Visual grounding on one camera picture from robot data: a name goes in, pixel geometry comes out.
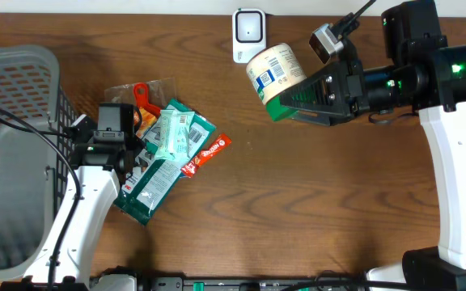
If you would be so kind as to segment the red packaged item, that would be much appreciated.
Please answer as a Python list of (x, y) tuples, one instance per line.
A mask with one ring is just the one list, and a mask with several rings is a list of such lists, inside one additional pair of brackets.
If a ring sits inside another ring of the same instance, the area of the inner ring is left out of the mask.
[(177, 97), (174, 78), (113, 86), (104, 91), (105, 102), (129, 103), (138, 108), (144, 108), (148, 103), (164, 109), (172, 99), (177, 99)]

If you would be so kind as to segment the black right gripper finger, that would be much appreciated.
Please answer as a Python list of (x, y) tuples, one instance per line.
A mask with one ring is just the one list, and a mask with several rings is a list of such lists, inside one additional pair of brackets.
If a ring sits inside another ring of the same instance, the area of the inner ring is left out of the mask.
[(326, 65), (304, 81), (285, 89), (280, 104), (286, 108), (321, 115), (338, 114), (338, 64)]
[(322, 126), (331, 125), (331, 121), (328, 116), (325, 116), (317, 112), (298, 111), (295, 114), (295, 119), (297, 121), (306, 122), (310, 124), (317, 124)]

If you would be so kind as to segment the pale green small packet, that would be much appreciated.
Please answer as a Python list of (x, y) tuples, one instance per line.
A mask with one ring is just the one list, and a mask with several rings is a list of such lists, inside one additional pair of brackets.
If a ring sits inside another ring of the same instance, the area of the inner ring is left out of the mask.
[(160, 116), (160, 139), (155, 158), (181, 162), (189, 159), (189, 132), (194, 112), (165, 109)]

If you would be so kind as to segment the red snack stick packet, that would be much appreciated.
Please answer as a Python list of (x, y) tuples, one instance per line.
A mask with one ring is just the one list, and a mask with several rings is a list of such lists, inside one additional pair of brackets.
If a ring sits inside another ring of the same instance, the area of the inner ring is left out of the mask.
[(194, 158), (185, 164), (180, 170), (181, 173), (188, 178), (192, 178), (200, 167), (206, 164), (222, 150), (226, 149), (231, 144), (231, 139), (221, 133), (210, 145), (207, 150), (201, 150)]

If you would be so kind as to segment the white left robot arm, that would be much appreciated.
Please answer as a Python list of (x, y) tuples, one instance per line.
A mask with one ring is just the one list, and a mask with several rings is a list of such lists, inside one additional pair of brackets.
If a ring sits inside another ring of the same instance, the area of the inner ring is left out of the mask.
[(140, 145), (128, 141), (74, 147), (66, 193), (42, 250), (23, 275), (27, 290), (87, 290), (104, 220)]

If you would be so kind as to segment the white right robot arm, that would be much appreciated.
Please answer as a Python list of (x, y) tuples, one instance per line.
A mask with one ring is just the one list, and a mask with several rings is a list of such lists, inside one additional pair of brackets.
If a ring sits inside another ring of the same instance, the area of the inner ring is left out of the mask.
[(466, 45), (449, 46), (432, 1), (407, 1), (381, 16), (387, 67), (366, 70), (350, 41), (358, 15), (316, 29), (310, 46), (324, 67), (284, 90), (282, 106), (334, 126), (367, 115), (374, 122), (411, 107), (434, 165), (440, 235), (435, 247), (406, 251), (341, 286), (365, 290), (466, 290)]

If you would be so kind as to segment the green packaged item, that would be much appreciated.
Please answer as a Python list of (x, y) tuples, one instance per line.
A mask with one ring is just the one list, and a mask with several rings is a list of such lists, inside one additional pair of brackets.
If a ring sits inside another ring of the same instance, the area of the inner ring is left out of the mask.
[[(175, 99), (170, 100), (165, 109), (193, 111)], [(117, 208), (143, 226), (183, 175), (180, 169), (186, 163), (155, 158), (160, 140), (160, 121), (142, 135), (141, 139), (146, 143), (146, 148), (136, 156), (135, 162), (138, 166), (127, 175), (125, 184), (113, 201)], [(195, 112), (189, 129), (190, 158), (209, 140), (215, 129), (214, 124)]]

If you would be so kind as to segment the white jar green lid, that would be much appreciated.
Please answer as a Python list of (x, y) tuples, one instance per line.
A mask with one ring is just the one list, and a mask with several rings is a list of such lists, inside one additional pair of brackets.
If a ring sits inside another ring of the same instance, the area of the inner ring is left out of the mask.
[(288, 44), (280, 43), (259, 52), (246, 68), (255, 92), (272, 121), (284, 120), (296, 113), (283, 107), (279, 95), (307, 78)]

